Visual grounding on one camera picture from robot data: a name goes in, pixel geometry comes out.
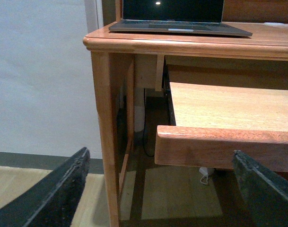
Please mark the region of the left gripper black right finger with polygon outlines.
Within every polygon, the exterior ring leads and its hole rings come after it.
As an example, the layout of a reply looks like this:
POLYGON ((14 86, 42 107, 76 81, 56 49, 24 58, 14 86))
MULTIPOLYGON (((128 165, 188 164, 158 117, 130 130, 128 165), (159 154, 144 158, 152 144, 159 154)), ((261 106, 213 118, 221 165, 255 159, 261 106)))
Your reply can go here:
POLYGON ((288 227, 288 181, 240 150, 233 168, 242 198, 258 227, 288 227))

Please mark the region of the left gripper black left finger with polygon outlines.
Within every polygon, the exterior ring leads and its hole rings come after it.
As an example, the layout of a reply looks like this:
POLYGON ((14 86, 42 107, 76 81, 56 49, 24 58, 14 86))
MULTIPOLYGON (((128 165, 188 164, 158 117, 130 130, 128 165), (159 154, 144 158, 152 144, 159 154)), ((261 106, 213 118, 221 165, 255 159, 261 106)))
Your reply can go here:
POLYGON ((86 184, 90 153, 83 147, 0 209, 0 227, 69 227, 86 184))

